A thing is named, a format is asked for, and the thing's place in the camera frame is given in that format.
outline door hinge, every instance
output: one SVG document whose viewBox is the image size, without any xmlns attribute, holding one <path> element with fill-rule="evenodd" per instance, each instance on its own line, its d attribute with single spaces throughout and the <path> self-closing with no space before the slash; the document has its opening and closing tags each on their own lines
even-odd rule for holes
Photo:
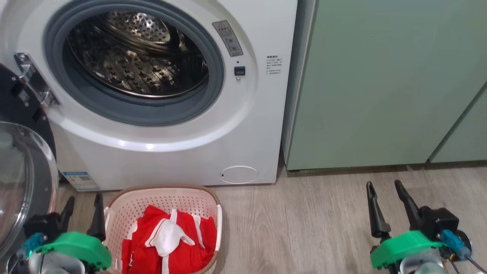
<svg viewBox="0 0 487 274">
<path fill-rule="evenodd" d="M 52 104 L 59 104 L 51 88 L 46 83 L 28 53 L 20 52 L 14 55 L 15 62 L 22 74 L 20 81 L 27 85 L 36 95 L 42 109 Z"/>
</svg>

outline plastic basket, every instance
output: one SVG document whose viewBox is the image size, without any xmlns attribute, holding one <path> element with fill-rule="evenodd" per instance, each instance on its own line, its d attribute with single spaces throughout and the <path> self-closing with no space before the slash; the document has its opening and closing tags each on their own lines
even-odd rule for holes
<svg viewBox="0 0 487 274">
<path fill-rule="evenodd" d="M 218 197 L 209 189 L 200 186 L 142 186 L 123 190 L 105 208 L 106 240 L 104 245 L 112 254 L 112 266 L 108 272 L 119 274 L 122 270 L 122 241 L 129 230 L 149 206 L 166 212 L 177 209 L 188 214 L 213 217 L 217 229 L 215 253 L 210 263 L 195 274 L 213 273 L 222 240 L 222 207 Z"/>
</svg>

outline blue and white sticker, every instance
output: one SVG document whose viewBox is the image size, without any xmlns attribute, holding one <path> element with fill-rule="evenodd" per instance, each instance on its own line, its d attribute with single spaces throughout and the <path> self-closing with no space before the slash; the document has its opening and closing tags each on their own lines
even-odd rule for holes
<svg viewBox="0 0 487 274">
<path fill-rule="evenodd" d="M 63 175 L 78 191 L 100 190 L 100 187 L 93 181 L 88 172 L 63 172 Z"/>
</svg>

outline red and white garment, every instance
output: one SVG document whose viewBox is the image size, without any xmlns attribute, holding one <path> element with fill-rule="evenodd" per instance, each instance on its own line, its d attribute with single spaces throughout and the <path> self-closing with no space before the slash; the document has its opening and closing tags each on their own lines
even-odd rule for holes
<svg viewBox="0 0 487 274">
<path fill-rule="evenodd" d="M 213 218 L 148 206 L 122 243 L 123 274 L 188 274 L 203 269 L 216 244 Z"/>
</svg>

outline screw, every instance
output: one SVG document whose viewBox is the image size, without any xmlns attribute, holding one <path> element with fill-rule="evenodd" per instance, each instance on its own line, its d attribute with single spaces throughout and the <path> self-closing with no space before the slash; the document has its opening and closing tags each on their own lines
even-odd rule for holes
<svg viewBox="0 0 487 274">
<path fill-rule="evenodd" d="M 27 57 L 25 56 L 24 53 L 19 54 L 19 60 L 22 62 L 25 62 L 25 60 L 27 60 Z"/>
</svg>

